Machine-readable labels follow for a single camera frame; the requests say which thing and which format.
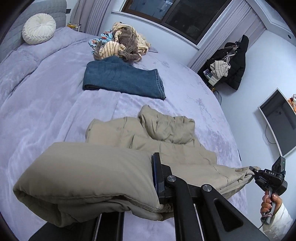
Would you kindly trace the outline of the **white sleeved right forearm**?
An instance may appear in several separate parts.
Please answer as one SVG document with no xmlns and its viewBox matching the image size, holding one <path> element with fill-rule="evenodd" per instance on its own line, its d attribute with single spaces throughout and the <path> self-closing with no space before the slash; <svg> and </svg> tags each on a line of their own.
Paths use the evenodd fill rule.
<svg viewBox="0 0 296 241">
<path fill-rule="evenodd" d="M 282 203 L 279 210 L 271 219 L 269 225 L 263 225 L 263 233 L 269 240 L 282 240 L 293 224 L 293 219 L 288 213 L 285 205 Z"/>
</svg>

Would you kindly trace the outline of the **person's right hand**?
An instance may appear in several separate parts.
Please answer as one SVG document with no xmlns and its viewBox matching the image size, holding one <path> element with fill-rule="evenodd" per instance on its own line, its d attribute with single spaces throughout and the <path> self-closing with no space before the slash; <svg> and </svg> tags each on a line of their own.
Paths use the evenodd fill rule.
<svg viewBox="0 0 296 241">
<path fill-rule="evenodd" d="M 277 194 L 273 194 L 271 197 L 269 197 L 269 192 L 266 191 L 264 196 L 262 197 L 260 209 L 261 215 L 265 214 L 272 208 L 272 202 L 275 203 L 275 209 L 273 214 L 276 214 L 282 205 L 282 199 Z"/>
</svg>

